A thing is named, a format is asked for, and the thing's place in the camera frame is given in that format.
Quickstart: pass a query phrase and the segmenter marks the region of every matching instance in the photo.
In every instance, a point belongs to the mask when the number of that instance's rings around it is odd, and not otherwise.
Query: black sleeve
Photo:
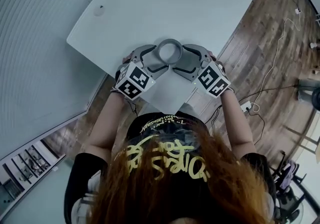
[[[75,202],[87,192],[89,179],[107,167],[103,159],[93,154],[80,153],[75,157],[64,195],[64,219],[67,224],[71,224],[71,210]]]
[[[269,194],[272,196],[273,202],[275,202],[276,185],[274,179],[272,178],[267,158],[264,155],[258,153],[249,153],[243,156],[243,159],[246,159],[250,163],[250,165],[254,169],[256,169],[264,178],[269,190]]]

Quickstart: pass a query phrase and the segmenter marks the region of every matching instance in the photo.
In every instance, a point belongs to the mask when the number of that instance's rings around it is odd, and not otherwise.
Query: white table
[[[111,76],[132,50],[168,38],[218,55],[251,1],[93,0],[67,42]],[[194,89],[170,70],[142,98],[165,114],[175,114]]]

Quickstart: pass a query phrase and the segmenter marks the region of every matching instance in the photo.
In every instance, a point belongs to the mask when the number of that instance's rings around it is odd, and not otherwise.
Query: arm
[[[226,131],[234,155],[240,159],[246,154],[256,153],[250,126],[233,91],[227,89],[221,95],[221,102]]]
[[[86,153],[110,162],[124,104],[125,97],[122,94],[110,94],[86,141]]]

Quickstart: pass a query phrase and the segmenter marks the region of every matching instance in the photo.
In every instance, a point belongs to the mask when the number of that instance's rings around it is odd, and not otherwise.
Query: power strip
[[[251,102],[248,100],[247,102],[243,103],[241,105],[241,109],[242,109],[243,113],[246,112],[247,109],[250,110],[251,109]]]

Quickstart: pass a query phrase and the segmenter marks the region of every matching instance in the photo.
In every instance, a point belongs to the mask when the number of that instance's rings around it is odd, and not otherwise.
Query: fiducial marker cube
[[[202,70],[193,83],[214,98],[219,97],[231,84],[225,72],[214,61]]]
[[[115,88],[130,100],[135,100],[156,83],[132,61],[120,73]]]

